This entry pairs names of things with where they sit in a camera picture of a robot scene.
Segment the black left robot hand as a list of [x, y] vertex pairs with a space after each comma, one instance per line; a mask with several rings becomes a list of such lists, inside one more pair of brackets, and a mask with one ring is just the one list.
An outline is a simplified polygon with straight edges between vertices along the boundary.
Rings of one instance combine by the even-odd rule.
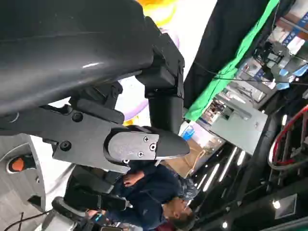
[[[184, 58], [134, 0], [3, 0], [0, 130], [55, 144], [53, 157], [126, 173], [125, 160], [189, 153], [179, 136]], [[102, 101], [120, 79], [145, 86], [148, 127]]]

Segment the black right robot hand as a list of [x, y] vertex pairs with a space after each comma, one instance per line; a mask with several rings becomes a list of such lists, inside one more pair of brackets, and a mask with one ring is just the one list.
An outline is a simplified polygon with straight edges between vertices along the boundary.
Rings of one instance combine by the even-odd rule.
[[77, 165], [67, 182], [64, 202], [79, 211], [124, 211], [128, 201], [112, 192], [122, 176], [118, 172]]

